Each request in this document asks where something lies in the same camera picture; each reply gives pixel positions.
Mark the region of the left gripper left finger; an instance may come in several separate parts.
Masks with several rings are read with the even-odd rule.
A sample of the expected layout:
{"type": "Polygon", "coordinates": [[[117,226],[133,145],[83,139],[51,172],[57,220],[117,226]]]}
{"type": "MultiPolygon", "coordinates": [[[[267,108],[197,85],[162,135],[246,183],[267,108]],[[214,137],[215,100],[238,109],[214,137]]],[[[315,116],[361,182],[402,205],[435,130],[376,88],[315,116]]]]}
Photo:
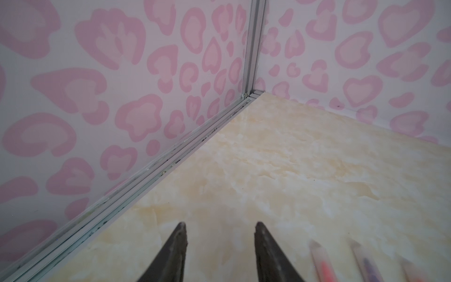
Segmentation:
{"type": "Polygon", "coordinates": [[[180,222],[138,282],[182,282],[187,251],[187,229],[180,222]]]}

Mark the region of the pink pen group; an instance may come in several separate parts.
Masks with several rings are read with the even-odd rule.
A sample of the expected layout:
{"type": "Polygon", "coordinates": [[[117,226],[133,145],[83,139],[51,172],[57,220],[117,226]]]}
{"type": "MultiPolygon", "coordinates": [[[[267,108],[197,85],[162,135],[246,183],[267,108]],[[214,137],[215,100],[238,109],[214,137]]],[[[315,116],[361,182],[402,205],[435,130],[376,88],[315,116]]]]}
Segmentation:
{"type": "Polygon", "coordinates": [[[326,249],[315,240],[310,240],[309,249],[320,282],[338,282],[326,249]]]}

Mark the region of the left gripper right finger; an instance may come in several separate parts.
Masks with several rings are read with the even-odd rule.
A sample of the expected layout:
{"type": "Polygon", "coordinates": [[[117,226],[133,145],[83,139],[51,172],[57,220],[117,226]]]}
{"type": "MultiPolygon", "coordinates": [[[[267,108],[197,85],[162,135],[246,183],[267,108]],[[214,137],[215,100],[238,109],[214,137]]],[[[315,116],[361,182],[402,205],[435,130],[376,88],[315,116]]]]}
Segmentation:
{"type": "Polygon", "coordinates": [[[256,224],[254,247],[258,281],[305,282],[263,222],[256,224]]]}

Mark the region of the orange pen group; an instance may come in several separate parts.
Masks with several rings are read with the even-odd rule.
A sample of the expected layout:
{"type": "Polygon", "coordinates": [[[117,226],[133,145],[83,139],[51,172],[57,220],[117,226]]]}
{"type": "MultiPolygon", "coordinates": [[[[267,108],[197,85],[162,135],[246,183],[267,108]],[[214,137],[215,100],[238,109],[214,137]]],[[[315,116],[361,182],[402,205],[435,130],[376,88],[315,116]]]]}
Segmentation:
{"type": "Polygon", "coordinates": [[[407,282],[431,282],[426,271],[407,258],[397,257],[407,282]]]}

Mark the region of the purple pen group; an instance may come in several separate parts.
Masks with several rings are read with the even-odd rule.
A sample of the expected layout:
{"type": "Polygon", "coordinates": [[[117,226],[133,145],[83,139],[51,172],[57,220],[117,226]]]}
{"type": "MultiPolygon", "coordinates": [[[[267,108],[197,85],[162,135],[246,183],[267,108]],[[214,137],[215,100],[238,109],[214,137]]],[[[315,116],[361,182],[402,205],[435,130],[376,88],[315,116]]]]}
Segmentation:
{"type": "Polygon", "coordinates": [[[365,282],[384,282],[382,275],[368,248],[350,239],[351,250],[365,282]]]}

